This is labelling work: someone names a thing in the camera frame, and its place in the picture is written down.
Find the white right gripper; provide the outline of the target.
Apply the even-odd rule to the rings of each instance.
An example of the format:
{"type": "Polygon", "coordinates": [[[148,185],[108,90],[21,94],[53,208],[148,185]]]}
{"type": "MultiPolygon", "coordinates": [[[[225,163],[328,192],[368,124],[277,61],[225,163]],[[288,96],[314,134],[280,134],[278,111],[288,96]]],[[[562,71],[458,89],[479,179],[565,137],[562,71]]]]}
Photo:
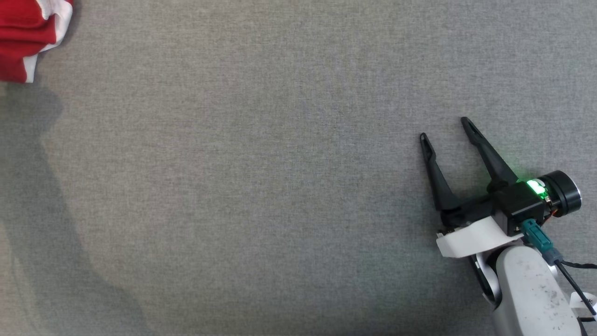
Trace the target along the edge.
{"type": "MultiPolygon", "coordinates": [[[[516,184],[519,178],[471,119],[461,117],[461,125],[490,175],[487,192],[494,193],[516,184]]],[[[493,218],[493,195],[478,196],[466,201],[455,196],[437,164],[437,155],[429,137],[421,133],[419,140],[435,209],[440,213],[444,225],[436,239],[443,257],[464,258],[493,250],[523,237],[521,232],[508,236],[496,223],[493,218]]]]}

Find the red Bulls basketball jersey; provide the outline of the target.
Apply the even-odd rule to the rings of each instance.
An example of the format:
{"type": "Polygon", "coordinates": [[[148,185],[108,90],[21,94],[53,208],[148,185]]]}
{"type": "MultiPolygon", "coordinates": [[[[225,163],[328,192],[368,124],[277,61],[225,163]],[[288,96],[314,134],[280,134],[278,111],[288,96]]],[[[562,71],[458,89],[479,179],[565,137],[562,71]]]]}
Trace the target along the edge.
{"type": "Polygon", "coordinates": [[[0,0],[0,81],[32,83],[40,53],[62,43],[73,0],[0,0]]]}

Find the black cylindrical right gripper motor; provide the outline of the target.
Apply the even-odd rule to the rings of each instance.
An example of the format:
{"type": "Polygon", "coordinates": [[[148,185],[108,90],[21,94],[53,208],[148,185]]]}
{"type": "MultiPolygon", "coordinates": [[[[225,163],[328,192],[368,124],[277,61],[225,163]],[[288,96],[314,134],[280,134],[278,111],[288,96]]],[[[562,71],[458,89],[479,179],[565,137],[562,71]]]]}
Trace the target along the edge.
{"type": "Polygon", "coordinates": [[[575,181],[561,170],[555,170],[533,179],[544,188],[539,193],[547,202],[550,215],[563,217],[580,210],[582,194],[575,181]]]}

